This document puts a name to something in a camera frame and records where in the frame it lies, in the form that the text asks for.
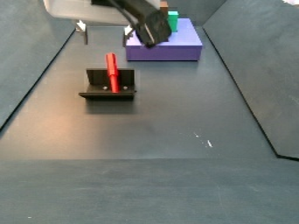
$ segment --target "green block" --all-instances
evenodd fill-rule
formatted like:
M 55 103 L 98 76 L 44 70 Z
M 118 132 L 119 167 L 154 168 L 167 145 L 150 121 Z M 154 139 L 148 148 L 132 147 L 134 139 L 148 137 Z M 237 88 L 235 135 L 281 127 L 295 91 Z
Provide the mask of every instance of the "green block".
M 178 32 L 178 18 L 179 18 L 179 12 L 168 11 L 168 24 L 171 26 L 172 32 Z

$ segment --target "purple block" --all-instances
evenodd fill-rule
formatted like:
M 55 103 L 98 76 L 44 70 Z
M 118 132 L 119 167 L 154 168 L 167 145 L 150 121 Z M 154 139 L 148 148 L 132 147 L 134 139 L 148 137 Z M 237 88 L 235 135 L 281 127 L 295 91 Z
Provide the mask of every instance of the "purple block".
M 135 33 L 126 42 L 127 60 L 199 60 L 200 56 L 202 41 L 188 18 L 179 18 L 178 32 L 154 48 L 142 45 Z

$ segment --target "black bracket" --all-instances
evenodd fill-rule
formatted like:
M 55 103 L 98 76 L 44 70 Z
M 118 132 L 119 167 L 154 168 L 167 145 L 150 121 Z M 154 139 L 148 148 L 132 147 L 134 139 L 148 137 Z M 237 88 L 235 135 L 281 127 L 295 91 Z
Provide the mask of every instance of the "black bracket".
M 118 69 L 119 93 L 112 93 L 107 69 L 87 69 L 88 90 L 79 95 L 87 99 L 130 99 L 134 100 L 136 93 L 135 70 Z

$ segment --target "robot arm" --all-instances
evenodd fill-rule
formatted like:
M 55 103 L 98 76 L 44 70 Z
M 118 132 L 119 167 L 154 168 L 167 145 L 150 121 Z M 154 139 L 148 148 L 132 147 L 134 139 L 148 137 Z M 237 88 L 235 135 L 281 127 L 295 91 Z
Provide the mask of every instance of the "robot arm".
M 160 0 L 44 0 L 44 5 L 55 17 L 111 24 L 123 24 L 127 20 L 140 42 L 152 47 L 172 33 L 164 14 L 155 8 L 156 2 Z

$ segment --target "red peg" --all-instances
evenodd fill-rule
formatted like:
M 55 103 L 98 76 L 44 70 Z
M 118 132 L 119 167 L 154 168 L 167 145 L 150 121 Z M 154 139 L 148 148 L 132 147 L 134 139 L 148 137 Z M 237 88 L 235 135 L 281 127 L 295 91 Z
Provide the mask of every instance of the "red peg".
M 110 77 L 111 91 L 112 93 L 119 93 L 118 58 L 112 52 L 107 54 L 107 75 Z

